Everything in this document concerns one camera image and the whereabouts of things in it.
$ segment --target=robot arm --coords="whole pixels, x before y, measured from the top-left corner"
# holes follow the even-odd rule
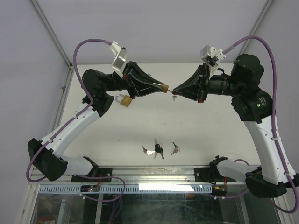
[[[36,156],[33,165],[41,171],[50,181],[55,181],[63,174],[97,176],[97,165],[88,157],[71,158],[64,156],[69,144],[91,123],[101,118],[110,108],[114,97],[107,91],[127,90],[130,98],[145,96],[154,92],[167,92],[168,86],[153,79],[143,72],[136,62],[126,62],[127,53],[113,42],[110,49],[115,54],[112,63],[114,73],[104,74],[89,69],[82,80],[88,93],[78,109],[53,132],[40,141],[32,139],[28,143],[29,156],[32,159],[38,150],[42,151]]]
[[[216,157],[210,163],[210,167],[216,176],[231,177],[245,183],[257,197],[278,197],[286,193],[290,183],[272,135],[272,98],[258,87],[264,69],[256,56],[240,55],[234,62],[230,76],[223,71],[223,74],[210,78],[210,71],[214,72],[220,61],[216,56],[211,57],[212,52],[218,52],[219,55],[222,50],[215,50],[209,46],[204,48],[202,58],[206,63],[200,65],[193,76],[176,87],[172,93],[199,103],[203,103],[208,94],[231,96],[234,110],[251,134],[261,166],[247,166],[226,157]],[[299,175],[290,165],[282,142],[278,140],[289,169],[289,176],[295,186],[298,186]]]

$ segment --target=key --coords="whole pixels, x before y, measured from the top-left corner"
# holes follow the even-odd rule
[[[174,144],[174,150],[170,153],[170,155],[173,155],[174,153],[181,151],[181,149],[174,142],[172,143]]]
[[[142,148],[143,148],[143,152],[144,152],[145,154],[147,154],[147,151],[148,151],[148,150],[147,150],[145,147],[143,147],[143,146],[142,146]]]
[[[156,139],[155,139],[155,152],[156,152],[156,154],[155,154],[155,158],[156,158],[157,153],[160,153],[161,156],[162,156],[162,159],[164,159],[164,157],[163,157],[163,149],[162,149],[162,147],[160,146],[160,144],[157,143],[157,140],[156,140]]]

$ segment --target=purple cable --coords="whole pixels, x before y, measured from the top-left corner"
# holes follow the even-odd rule
[[[273,102],[272,102],[272,117],[271,117],[271,123],[272,123],[272,133],[273,133],[273,138],[277,138],[277,133],[276,133],[276,121],[275,121],[275,114],[276,114],[276,90],[277,90],[277,73],[276,73],[276,64],[275,64],[275,60],[274,60],[274,55],[269,47],[269,45],[266,43],[266,41],[259,37],[259,36],[255,36],[255,35],[252,35],[252,36],[246,36],[240,40],[238,40],[236,43],[234,43],[232,46],[230,46],[229,48],[225,49],[223,51],[223,54],[226,54],[228,52],[230,52],[232,49],[234,49],[234,47],[238,46],[240,43],[242,43],[243,41],[246,41],[248,39],[256,39],[258,40],[259,42],[261,42],[267,49],[267,52],[270,56],[270,59],[271,59],[271,64],[272,64],[272,72],[273,72]],[[291,179],[291,177],[289,176],[289,169],[288,169],[288,166],[285,162],[285,157],[284,157],[284,154],[282,152],[282,149],[280,147],[280,144],[279,144],[279,141],[278,140],[274,140],[275,142],[275,145],[276,145],[276,148],[277,148],[277,151],[278,151],[278,154],[279,154],[279,157],[280,157],[280,160],[282,162],[282,165],[284,167],[284,170],[285,170],[285,174],[287,175],[286,178],[288,179],[289,183],[291,184],[291,187],[294,191],[294,195],[295,195],[295,206],[292,210],[288,211],[288,210],[284,210],[280,207],[278,207],[274,202],[271,202],[273,204],[273,206],[275,208],[277,208],[278,210],[282,211],[282,212],[285,212],[285,213],[294,213],[295,211],[297,211],[298,207],[299,207],[299,194],[296,190],[296,187],[295,187],[295,184],[293,182],[293,180]]]
[[[117,203],[117,206],[120,205],[119,209],[118,209],[118,212],[116,213],[116,215],[114,216],[114,218],[110,221],[110,223],[112,223],[119,215],[119,213],[121,212],[121,208],[122,208],[122,198],[119,199],[118,203]]]
[[[113,217],[114,213],[115,213],[115,210],[117,209],[117,207],[119,206],[119,209],[118,209],[118,212],[116,213],[116,215]],[[109,222],[108,224],[111,224],[115,219],[116,217],[119,215],[120,211],[121,211],[121,208],[122,208],[122,198],[119,199],[116,207],[115,207],[115,201],[113,201],[113,209],[112,209],[112,213],[111,213],[111,216],[109,218]]]
[[[81,84],[81,87],[82,89],[84,90],[84,92],[86,93],[86,95],[88,96],[88,98],[90,99],[90,103],[84,108],[82,109],[81,111],[79,111],[77,114],[76,114],[76,117],[79,116],[80,114],[82,114],[84,111],[87,110],[88,107],[90,107],[92,104],[93,104],[93,98],[92,96],[89,94],[88,90],[86,89],[81,77],[80,77],[80,74],[79,74],[79,71],[78,71],[78,66],[77,66],[77,53],[78,53],[78,50],[79,48],[85,44],[85,43],[89,43],[89,42],[102,42],[102,43],[106,43],[108,45],[111,45],[112,42],[110,41],[105,41],[105,40],[102,40],[102,39],[88,39],[88,40],[85,40],[85,41],[82,41],[81,43],[79,43],[77,45],[77,47],[75,48],[75,51],[74,51],[74,55],[73,55],[73,64],[74,64],[74,70],[76,72],[76,76],[78,78],[78,81],[80,82]],[[58,136],[64,129],[65,127],[67,127],[75,118],[71,118],[70,120],[68,120],[50,139],[53,140],[54,138],[56,138],[56,136]],[[30,178],[30,168],[31,166],[33,165],[33,162],[36,160],[37,156],[40,154],[40,152],[49,144],[49,142],[47,141],[45,144],[42,145],[42,147],[40,147],[40,149],[35,153],[35,155],[32,157],[32,159],[30,160],[30,163],[27,167],[27,171],[26,171],[26,178],[29,182],[39,182],[39,181],[42,181],[43,179],[45,179],[46,177],[42,177],[40,179],[37,179],[37,180],[32,180]]]
[[[242,161],[242,162],[245,162],[247,166],[249,166],[249,163],[247,163],[247,161],[243,160],[243,159],[237,159],[235,160],[234,162],[238,162],[238,161]]]
[[[98,199],[95,199],[95,198],[92,198],[92,197],[89,197],[89,196],[86,196],[84,194],[84,197],[90,199],[90,200],[93,200],[93,201],[96,201],[96,202],[113,202],[113,201],[116,201],[117,199],[119,199],[123,193],[125,192],[126,190],[126,183],[124,182],[123,179],[121,179],[120,177],[117,177],[117,176],[102,176],[102,177],[90,177],[90,176],[84,176],[84,175],[77,175],[79,177],[82,177],[82,178],[85,178],[85,179],[91,179],[91,180],[102,180],[102,179],[118,179],[120,180],[122,183],[123,183],[123,189],[122,189],[122,192],[120,193],[120,195],[118,195],[116,198],[114,199],[109,199],[109,200],[98,200]]]

